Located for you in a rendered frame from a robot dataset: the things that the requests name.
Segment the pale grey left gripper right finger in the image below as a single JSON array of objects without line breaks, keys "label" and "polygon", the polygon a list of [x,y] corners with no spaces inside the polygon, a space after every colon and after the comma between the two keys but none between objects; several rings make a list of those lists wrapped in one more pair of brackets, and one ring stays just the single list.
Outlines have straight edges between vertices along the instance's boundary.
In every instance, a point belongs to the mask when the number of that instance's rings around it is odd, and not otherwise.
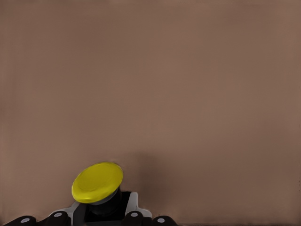
[{"label": "pale grey left gripper right finger", "polygon": [[140,208],[138,205],[138,193],[132,192],[127,203],[125,217],[122,224],[152,224],[152,213]]}]

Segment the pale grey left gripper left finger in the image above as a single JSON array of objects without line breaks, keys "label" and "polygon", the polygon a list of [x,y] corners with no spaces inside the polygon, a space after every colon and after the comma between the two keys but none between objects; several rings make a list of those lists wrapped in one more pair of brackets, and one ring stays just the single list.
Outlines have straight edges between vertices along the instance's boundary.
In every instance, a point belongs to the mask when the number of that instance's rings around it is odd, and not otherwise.
[{"label": "pale grey left gripper left finger", "polygon": [[86,213],[87,205],[80,203],[80,202],[74,202],[70,207],[63,208],[59,210],[55,210],[49,214],[49,217],[52,216],[53,218],[60,218],[61,216],[58,216],[59,213],[62,213],[62,215],[67,216],[67,222],[70,224],[84,224],[85,219],[85,213]]}]

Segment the black bottle with yellow cap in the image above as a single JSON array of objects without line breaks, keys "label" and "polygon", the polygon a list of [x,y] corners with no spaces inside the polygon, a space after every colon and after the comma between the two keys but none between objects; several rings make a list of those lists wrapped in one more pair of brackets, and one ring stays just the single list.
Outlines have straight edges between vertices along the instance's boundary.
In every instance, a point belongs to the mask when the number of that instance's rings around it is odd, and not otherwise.
[{"label": "black bottle with yellow cap", "polygon": [[96,163],[77,175],[71,187],[72,196],[75,201],[87,204],[93,214],[106,217],[121,204],[123,176],[122,168],[116,163]]}]

